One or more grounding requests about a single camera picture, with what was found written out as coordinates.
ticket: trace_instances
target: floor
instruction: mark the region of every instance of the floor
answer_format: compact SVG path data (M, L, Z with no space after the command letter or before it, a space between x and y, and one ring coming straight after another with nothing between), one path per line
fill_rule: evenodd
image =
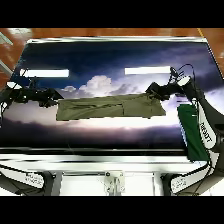
M224 28L0 28L0 60L11 70L31 38L70 36L195 36L206 37L224 74ZM0 88L8 76L0 71Z

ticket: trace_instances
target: folded cloth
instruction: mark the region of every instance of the folded cloth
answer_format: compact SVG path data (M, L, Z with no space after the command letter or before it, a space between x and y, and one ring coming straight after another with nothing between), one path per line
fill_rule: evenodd
M161 103L146 93L65 99L58 101L57 121L103 117L144 117L165 115Z
M190 161L208 161L209 157L201 140L195 106L181 104L177 111L181 126L184 129L184 137L186 137L188 159Z

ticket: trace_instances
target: green cloth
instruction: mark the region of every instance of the green cloth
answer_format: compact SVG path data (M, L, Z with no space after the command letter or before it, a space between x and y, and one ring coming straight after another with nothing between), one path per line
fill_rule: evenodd
M146 93L65 99L58 101L57 121L103 117L144 117L165 115L160 101Z
M208 155L201 140L198 128L197 111L195 106L181 104L178 108L178 117L185 132L190 161L208 161Z

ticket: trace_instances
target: dark green fabric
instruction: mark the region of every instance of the dark green fabric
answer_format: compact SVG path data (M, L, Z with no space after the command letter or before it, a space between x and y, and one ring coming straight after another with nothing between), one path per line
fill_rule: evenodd
M65 99L58 101L56 120L103 117L144 117L165 115L160 101L146 93L119 96Z
M208 161L208 155L201 141L195 106L181 104L177 108L177 111L181 125L185 131L188 159L190 161Z

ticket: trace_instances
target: metal bracket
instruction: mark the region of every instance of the metal bracket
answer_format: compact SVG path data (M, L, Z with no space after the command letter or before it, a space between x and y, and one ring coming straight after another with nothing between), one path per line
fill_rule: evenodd
M125 192L125 178L123 171L107 171L104 179L105 191L109 196L121 196Z

